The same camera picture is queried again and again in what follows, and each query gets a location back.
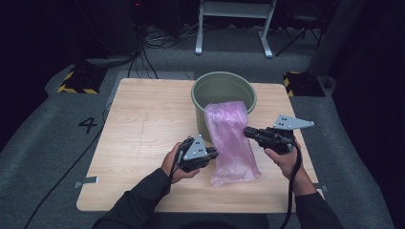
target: bucket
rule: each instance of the bucket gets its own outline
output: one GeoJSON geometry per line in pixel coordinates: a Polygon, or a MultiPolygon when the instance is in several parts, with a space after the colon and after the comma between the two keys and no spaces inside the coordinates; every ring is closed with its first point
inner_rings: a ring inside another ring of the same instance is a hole
{"type": "Polygon", "coordinates": [[[204,108],[210,103],[243,101],[247,113],[256,106],[256,92],[247,80],[234,73],[213,72],[198,78],[191,88],[191,98],[196,108],[197,129],[210,143],[211,136],[205,123],[204,108]]]}

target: black cable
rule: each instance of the black cable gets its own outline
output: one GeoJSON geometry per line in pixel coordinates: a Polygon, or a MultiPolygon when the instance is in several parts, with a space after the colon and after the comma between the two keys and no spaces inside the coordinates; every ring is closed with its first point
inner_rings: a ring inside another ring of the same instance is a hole
{"type": "Polygon", "coordinates": [[[86,16],[86,14],[84,13],[83,9],[82,9],[82,8],[80,7],[80,5],[78,4],[77,0],[75,0],[75,3],[76,3],[76,5],[77,5],[78,9],[80,10],[81,14],[83,15],[84,19],[86,20],[87,24],[89,25],[90,30],[93,32],[93,34],[94,34],[95,37],[97,38],[98,42],[100,42],[100,44],[101,44],[106,50],[108,50],[108,51],[110,51],[110,52],[112,52],[112,53],[115,53],[115,54],[130,54],[130,55],[131,55],[131,53],[128,53],[128,52],[117,52],[117,51],[114,51],[114,50],[110,49],[107,45],[105,45],[105,43],[104,43],[104,42],[101,40],[101,38],[97,35],[95,29],[94,29],[93,26],[92,26],[92,23],[90,22],[89,18],[88,18],[88,17],[86,16]]]}
{"type": "MultiPolygon", "coordinates": [[[[107,108],[109,106],[111,106],[112,103],[108,104],[105,108],[104,111],[102,113],[102,119],[105,123],[105,112],[107,110],[107,108]]],[[[98,137],[100,136],[102,130],[104,129],[104,124],[101,126],[101,129],[98,131],[98,133],[96,134],[96,136],[93,138],[93,140],[90,142],[90,144],[86,147],[86,149],[81,153],[81,155],[76,159],[76,161],[71,165],[71,167],[69,167],[69,169],[65,172],[65,174],[63,174],[63,176],[57,181],[57,183],[51,188],[50,191],[48,191],[47,195],[45,195],[41,201],[38,203],[38,205],[36,205],[35,209],[33,210],[32,214],[30,215],[30,218],[27,220],[27,223],[24,226],[24,229],[27,229],[28,226],[30,225],[33,217],[35,216],[36,212],[39,210],[39,208],[42,206],[42,204],[45,202],[45,200],[47,200],[47,198],[51,195],[51,193],[56,189],[56,187],[63,181],[63,179],[73,170],[73,168],[75,167],[75,165],[78,163],[78,161],[80,161],[85,155],[86,153],[89,151],[90,147],[92,147],[92,145],[96,142],[96,140],[98,139],[98,137]]]]}
{"type": "Polygon", "coordinates": [[[133,54],[133,55],[129,56],[127,59],[124,59],[124,60],[110,61],[110,62],[107,62],[107,63],[100,63],[100,64],[97,64],[97,63],[91,63],[91,64],[93,66],[95,66],[96,68],[111,69],[111,68],[115,68],[115,67],[124,65],[126,63],[129,63],[136,57],[137,57],[137,55],[133,54]]]}
{"type": "Polygon", "coordinates": [[[149,64],[149,66],[151,67],[151,69],[153,70],[156,79],[159,79],[159,78],[158,78],[158,74],[156,73],[155,69],[154,69],[154,68],[152,67],[152,65],[151,65],[151,62],[149,62],[149,59],[148,59],[148,57],[146,56],[146,51],[145,51],[145,49],[143,48],[143,46],[142,46],[142,50],[143,50],[143,55],[145,56],[146,61],[148,62],[148,64],[149,64]]]}
{"type": "Polygon", "coordinates": [[[190,31],[194,31],[194,30],[197,30],[198,28],[197,28],[197,26],[199,25],[199,23],[197,23],[197,24],[195,24],[194,26],[192,26],[191,28],[189,28],[189,29],[185,29],[184,31],[181,31],[180,33],[182,33],[182,35],[180,35],[180,37],[186,37],[186,38],[184,38],[184,39],[176,39],[175,40],[175,43],[174,44],[171,44],[171,45],[169,45],[169,46],[164,46],[165,44],[167,44],[169,41],[172,41],[172,39],[174,38],[173,36],[158,36],[158,37],[156,37],[155,35],[154,35],[154,33],[158,33],[158,32],[156,32],[156,31],[151,31],[150,33],[152,33],[154,36],[152,37],[152,39],[150,39],[150,40],[158,40],[158,39],[161,39],[161,44],[160,45],[154,45],[154,44],[151,44],[147,39],[145,39],[145,46],[146,46],[146,48],[148,48],[148,49],[160,49],[160,48],[163,48],[163,49],[169,49],[169,48],[171,48],[171,47],[173,47],[173,46],[175,46],[175,45],[177,45],[177,44],[179,44],[181,41],[184,41],[184,40],[186,40],[186,39],[188,39],[188,38],[190,38],[191,36],[196,36],[197,34],[195,33],[195,34],[193,34],[193,35],[187,35],[190,31]]]}
{"type": "Polygon", "coordinates": [[[140,75],[139,75],[139,73],[138,73],[137,60],[138,60],[138,59],[135,60],[135,72],[137,72],[138,78],[140,78],[140,75]]]}
{"type": "Polygon", "coordinates": [[[134,59],[132,60],[131,65],[129,66],[127,78],[129,78],[129,75],[130,75],[131,69],[132,69],[132,65],[134,64],[135,60],[136,60],[136,58],[134,58],[134,59]]]}
{"type": "Polygon", "coordinates": [[[150,79],[152,79],[151,76],[149,75],[148,69],[146,69],[145,64],[143,63],[143,57],[142,57],[142,55],[140,55],[140,59],[142,60],[143,69],[146,71],[146,74],[148,75],[148,77],[149,77],[150,79]]]}
{"type": "Polygon", "coordinates": [[[179,169],[179,167],[177,169],[175,169],[178,159],[179,159],[179,154],[176,154],[175,158],[173,160],[173,163],[172,163],[172,168],[170,169],[169,180],[168,180],[169,187],[167,188],[166,194],[168,194],[170,192],[170,186],[171,186],[172,181],[173,181],[173,175],[179,169]]]}
{"type": "Polygon", "coordinates": [[[298,147],[298,144],[295,141],[292,141],[291,143],[297,149],[297,159],[295,160],[294,168],[292,169],[292,173],[291,173],[291,178],[289,179],[289,183],[288,183],[288,210],[287,210],[286,218],[284,219],[284,222],[281,226],[281,229],[286,228],[289,218],[291,217],[292,191],[293,191],[293,186],[294,186],[294,179],[295,179],[295,176],[297,175],[298,170],[301,168],[301,162],[302,162],[302,153],[301,153],[300,148],[298,147]]]}
{"type": "MultiPolygon", "coordinates": [[[[187,139],[186,139],[186,142],[184,142],[184,143],[187,145],[187,144],[189,144],[189,141],[190,141],[190,140],[191,140],[191,138],[187,138],[187,139]]],[[[170,183],[171,183],[172,180],[173,180],[173,175],[176,173],[176,171],[177,171],[178,169],[180,169],[180,167],[178,167],[178,168],[175,169],[176,164],[178,163],[178,160],[179,160],[179,154],[178,154],[178,152],[179,152],[179,150],[176,152],[175,159],[173,160],[172,168],[170,169],[170,173],[169,173],[169,181],[170,181],[170,183]]]]}

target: person's right hand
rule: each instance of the person's right hand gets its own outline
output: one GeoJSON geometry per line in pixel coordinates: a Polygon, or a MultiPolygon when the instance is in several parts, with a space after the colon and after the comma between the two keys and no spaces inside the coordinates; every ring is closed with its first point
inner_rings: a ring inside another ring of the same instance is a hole
{"type": "MultiPolygon", "coordinates": [[[[274,161],[275,164],[280,167],[284,177],[290,180],[295,161],[297,160],[297,149],[294,147],[291,153],[287,153],[285,155],[278,155],[270,149],[265,149],[265,153],[274,161]]],[[[310,180],[307,171],[305,171],[302,161],[301,167],[295,175],[293,191],[296,197],[313,194],[316,192],[315,186],[310,180]]]]}
{"type": "Polygon", "coordinates": [[[294,147],[291,153],[279,155],[273,150],[267,148],[265,149],[265,153],[266,155],[268,155],[268,157],[270,157],[274,161],[276,165],[280,167],[284,177],[286,177],[287,179],[291,179],[291,173],[294,168],[295,161],[297,159],[297,149],[294,147]]]}
{"type": "MultiPolygon", "coordinates": [[[[175,160],[176,153],[177,153],[180,145],[181,145],[181,142],[178,142],[173,147],[172,151],[167,153],[166,157],[163,160],[163,163],[161,164],[161,169],[167,174],[168,177],[170,176],[170,171],[173,166],[173,162],[175,160]]],[[[182,169],[178,169],[178,168],[179,168],[179,165],[176,163],[176,165],[175,165],[176,172],[173,175],[172,184],[179,182],[183,178],[192,178],[200,172],[200,170],[197,169],[197,170],[193,170],[189,173],[186,173],[182,169]]]]}

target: pink plastic bag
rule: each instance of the pink plastic bag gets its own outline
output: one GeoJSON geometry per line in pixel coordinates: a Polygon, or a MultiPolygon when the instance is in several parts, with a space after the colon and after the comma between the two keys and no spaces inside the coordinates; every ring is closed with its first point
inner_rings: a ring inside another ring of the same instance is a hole
{"type": "Polygon", "coordinates": [[[212,144],[219,152],[211,184],[220,186],[259,178],[262,174],[257,168],[250,142],[244,136],[247,125],[245,103],[208,104],[204,115],[212,144]]]}

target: table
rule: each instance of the table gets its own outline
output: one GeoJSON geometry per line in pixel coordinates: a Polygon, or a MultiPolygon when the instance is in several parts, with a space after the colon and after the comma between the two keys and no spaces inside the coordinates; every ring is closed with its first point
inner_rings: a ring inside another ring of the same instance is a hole
{"type": "MultiPolygon", "coordinates": [[[[159,168],[176,142],[197,136],[196,113],[191,100],[192,80],[129,79],[120,81],[111,111],[96,147],[77,208],[108,211],[142,178],[159,168]]],[[[252,83],[257,104],[248,125],[271,126],[279,114],[295,116],[286,89],[280,84],[252,83]]],[[[317,176],[300,130],[304,166],[313,182],[317,176]]],[[[288,206],[288,181],[281,170],[250,139],[262,176],[249,182],[212,187],[215,161],[192,179],[172,185],[157,212],[283,213],[288,206]]]]}
{"type": "Polygon", "coordinates": [[[271,0],[268,4],[249,4],[235,2],[211,2],[200,1],[199,8],[199,32],[197,34],[197,43],[195,54],[203,52],[203,17],[204,16],[226,16],[226,17],[247,17],[263,18],[266,20],[264,30],[259,31],[259,38],[262,42],[263,49],[267,58],[273,56],[267,43],[267,32],[274,13],[277,0],[271,0]]]}

